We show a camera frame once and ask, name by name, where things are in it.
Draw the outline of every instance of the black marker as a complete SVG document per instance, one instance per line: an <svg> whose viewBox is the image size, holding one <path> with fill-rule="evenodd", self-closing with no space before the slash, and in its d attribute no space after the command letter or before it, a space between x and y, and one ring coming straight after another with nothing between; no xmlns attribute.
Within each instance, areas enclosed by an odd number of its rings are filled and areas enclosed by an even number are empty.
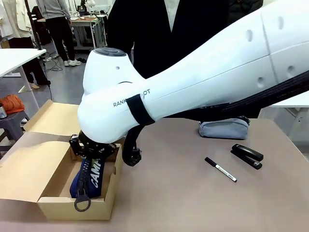
<svg viewBox="0 0 309 232"><path fill-rule="evenodd" d="M209 163L212 167L215 167L216 169L218 169L220 172L222 172L224 175L226 175L228 178L230 178L235 183L237 182L237 179L235 177L233 177L230 173L228 173L226 170L224 170L222 167L220 167L218 164L216 164L214 161L212 161L208 157L205 158L205 161Z"/></svg>

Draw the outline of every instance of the blue pouch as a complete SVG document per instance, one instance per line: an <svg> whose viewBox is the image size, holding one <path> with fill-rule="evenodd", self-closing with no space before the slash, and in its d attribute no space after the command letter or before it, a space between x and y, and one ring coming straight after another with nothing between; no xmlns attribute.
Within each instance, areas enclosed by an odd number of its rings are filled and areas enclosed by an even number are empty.
<svg viewBox="0 0 309 232"><path fill-rule="evenodd" d="M104 164L106 159L83 159L81 169L73 179L70 187L72 198L76 198L75 209L86 211L90 205L90 198L99 197L102 190ZM77 203L88 201L85 209L79 209Z"/></svg>
<svg viewBox="0 0 309 232"><path fill-rule="evenodd" d="M198 132L200 136L207 138L244 140L247 138L249 124L250 120L245 116L214 122L200 122Z"/></svg>

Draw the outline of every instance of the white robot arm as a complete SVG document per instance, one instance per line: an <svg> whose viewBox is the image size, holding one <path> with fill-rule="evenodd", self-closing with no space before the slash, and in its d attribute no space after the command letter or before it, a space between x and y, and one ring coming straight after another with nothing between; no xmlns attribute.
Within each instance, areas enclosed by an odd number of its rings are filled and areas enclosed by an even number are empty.
<svg viewBox="0 0 309 232"><path fill-rule="evenodd" d="M201 106L236 102L308 71L308 12L307 0L274 2L146 80L122 51L92 51L78 109L82 132L105 144L125 136L139 125L126 101L136 95L158 121Z"/></svg>

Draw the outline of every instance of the black pants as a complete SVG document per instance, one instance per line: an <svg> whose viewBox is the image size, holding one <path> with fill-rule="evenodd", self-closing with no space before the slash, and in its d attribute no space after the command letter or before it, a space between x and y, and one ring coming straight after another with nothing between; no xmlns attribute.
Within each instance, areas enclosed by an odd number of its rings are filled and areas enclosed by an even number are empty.
<svg viewBox="0 0 309 232"><path fill-rule="evenodd" d="M31 37L12 38L9 40L9 45L10 48L33 48ZM22 66L30 83L33 83L31 75L33 73L38 85L46 85L47 79L38 59L30 60Z"/></svg>
<svg viewBox="0 0 309 232"><path fill-rule="evenodd" d="M68 55L70 60L75 60L74 44L71 28L65 17L49 18L46 20L46 25L49 30L50 35L52 36L58 54L63 61L68 60L66 51L62 44L67 47Z"/></svg>

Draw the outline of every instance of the orange fabric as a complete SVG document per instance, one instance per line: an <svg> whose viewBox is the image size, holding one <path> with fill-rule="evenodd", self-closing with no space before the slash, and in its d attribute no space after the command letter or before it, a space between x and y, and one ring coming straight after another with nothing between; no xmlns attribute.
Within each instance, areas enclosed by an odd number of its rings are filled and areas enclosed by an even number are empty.
<svg viewBox="0 0 309 232"><path fill-rule="evenodd" d="M23 102L15 94L8 95L5 98L0 98L0 102L2 103L4 110L7 114L12 114L25 110Z"/></svg>

